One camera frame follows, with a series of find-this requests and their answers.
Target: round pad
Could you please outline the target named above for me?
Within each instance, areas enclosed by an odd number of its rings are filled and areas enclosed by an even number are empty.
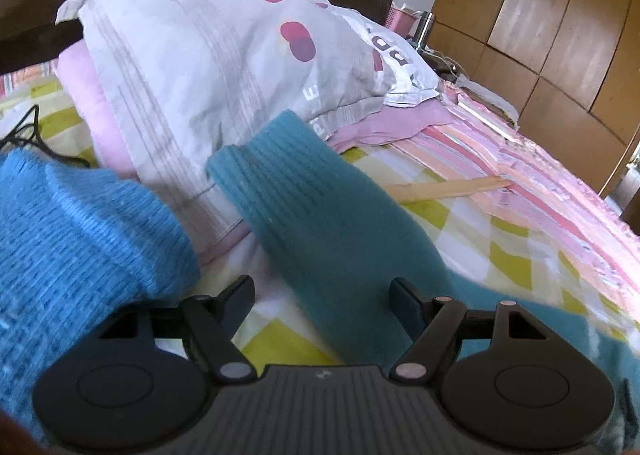
[[[535,384],[523,384],[535,381]],[[514,405],[543,408],[562,401],[569,393],[569,383],[562,374],[545,367],[513,367],[495,378],[498,393]]]
[[[489,348],[456,362],[442,382],[444,408],[463,429],[508,448],[589,443],[613,407],[605,375],[582,356],[545,359],[526,350],[509,356]]]
[[[91,405],[119,408],[144,399],[153,389],[151,375],[129,365],[100,367],[84,374],[78,382],[78,392]]]

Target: black cable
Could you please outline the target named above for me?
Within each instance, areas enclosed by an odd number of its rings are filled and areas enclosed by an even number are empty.
[[[33,114],[33,122],[28,122],[23,124],[31,115]],[[59,153],[54,152],[52,149],[47,146],[44,142],[42,136],[40,135],[40,106],[34,104],[26,114],[24,114],[20,121],[13,127],[13,129],[5,135],[2,139],[0,139],[0,151],[2,151],[6,146],[12,145],[15,148],[24,148],[25,146],[35,146],[40,151],[45,153],[48,157],[55,159],[57,161],[63,162],[65,164],[76,164],[81,165],[85,168],[91,168],[91,164],[89,161],[81,158],[81,157],[71,157],[68,155],[60,155]],[[31,131],[31,135],[28,137],[24,137],[24,133],[27,131]]]

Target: black device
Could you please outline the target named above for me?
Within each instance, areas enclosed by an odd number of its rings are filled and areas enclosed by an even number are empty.
[[[231,342],[254,298],[242,276],[218,297],[131,307],[98,326],[34,389],[54,453],[597,453],[609,380],[514,301],[467,310],[395,279],[390,307],[414,344],[388,377],[376,366],[269,366],[258,377]],[[156,347],[169,337],[190,360]],[[468,339],[491,344],[456,361]]]

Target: teal sweater sleeve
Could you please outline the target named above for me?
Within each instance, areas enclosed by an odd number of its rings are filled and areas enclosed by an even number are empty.
[[[389,284],[396,277],[428,296],[449,295],[469,308],[492,309],[508,298],[448,271],[410,214],[292,112],[246,145],[221,149],[207,168],[346,363],[388,370],[410,345],[388,307]],[[580,316],[525,305],[592,359],[616,388],[628,378],[632,400],[640,404],[638,359],[623,343],[604,337]],[[478,348],[469,343],[463,355]],[[614,437],[620,444],[624,436]]]

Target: pink pillow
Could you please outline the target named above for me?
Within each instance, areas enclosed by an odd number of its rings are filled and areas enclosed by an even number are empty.
[[[136,169],[83,39],[60,53],[56,73],[89,126],[100,163],[121,178],[136,178]]]

